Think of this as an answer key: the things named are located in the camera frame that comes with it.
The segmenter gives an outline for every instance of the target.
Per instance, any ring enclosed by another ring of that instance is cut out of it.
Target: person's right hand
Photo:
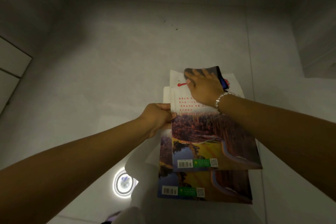
[[[188,88],[196,101],[215,107],[216,100],[224,93],[223,87],[214,73],[209,74],[204,68],[202,71],[205,76],[196,69],[192,70],[193,73],[185,72],[185,75],[191,79],[187,79]]]

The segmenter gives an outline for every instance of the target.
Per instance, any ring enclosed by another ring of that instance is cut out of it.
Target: white cabinet
[[[5,107],[19,80],[19,78],[0,71],[0,113]]]
[[[21,77],[32,58],[0,38],[0,68]]]

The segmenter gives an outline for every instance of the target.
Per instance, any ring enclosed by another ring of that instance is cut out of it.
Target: white barcode label
[[[218,167],[217,158],[210,158],[211,167]]]
[[[196,188],[197,197],[205,197],[204,188]]]
[[[178,168],[187,168],[193,167],[193,160],[192,159],[181,159],[177,161]]]
[[[176,186],[162,186],[162,195],[177,196],[178,189]]]

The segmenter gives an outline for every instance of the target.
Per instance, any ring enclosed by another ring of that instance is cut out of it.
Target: glowing ring light
[[[116,196],[121,198],[129,198],[138,184],[138,181],[132,177],[130,177],[125,168],[121,168],[113,179],[113,192]]]

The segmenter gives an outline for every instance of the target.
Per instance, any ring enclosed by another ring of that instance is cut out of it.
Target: bracelet
[[[234,96],[237,96],[237,97],[240,97],[240,95],[236,95],[234,94],[233,92],[224,92],[222,95],[219,96],[219,98],[217,98],[216,100],[216,104],[215,104],[215,107],[216,107],[216,110],[218,112],[220,112],[220,110],[218,109],[218,104],[219,104],[219,101],[221,100],[221,97],[225,96],[225,95],[234,95]]]

